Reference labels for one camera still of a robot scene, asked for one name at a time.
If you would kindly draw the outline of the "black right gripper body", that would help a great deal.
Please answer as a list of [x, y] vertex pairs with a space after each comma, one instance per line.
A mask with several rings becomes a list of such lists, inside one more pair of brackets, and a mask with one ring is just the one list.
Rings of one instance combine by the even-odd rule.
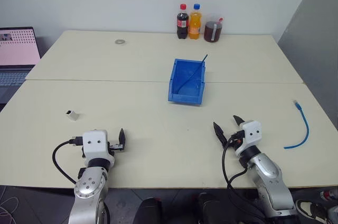
[[233, 148], [234, 150], [237, 150], [243, 144], [244, 137], [245, 137], [244, 130], [235, 132], [227, 140], [226, 149]]

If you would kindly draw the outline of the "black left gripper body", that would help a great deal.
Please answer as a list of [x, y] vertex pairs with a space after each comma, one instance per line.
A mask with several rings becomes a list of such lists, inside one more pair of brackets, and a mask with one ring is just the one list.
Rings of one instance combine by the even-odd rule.
[[110, 143], [107, 143], [107, 149], [108, 149], [108, 153], [112, 156], [115, 155], [115, 151], [123, 151], [125, 148], [125, 144], [114, 144], [114, 145], [110, 145]]

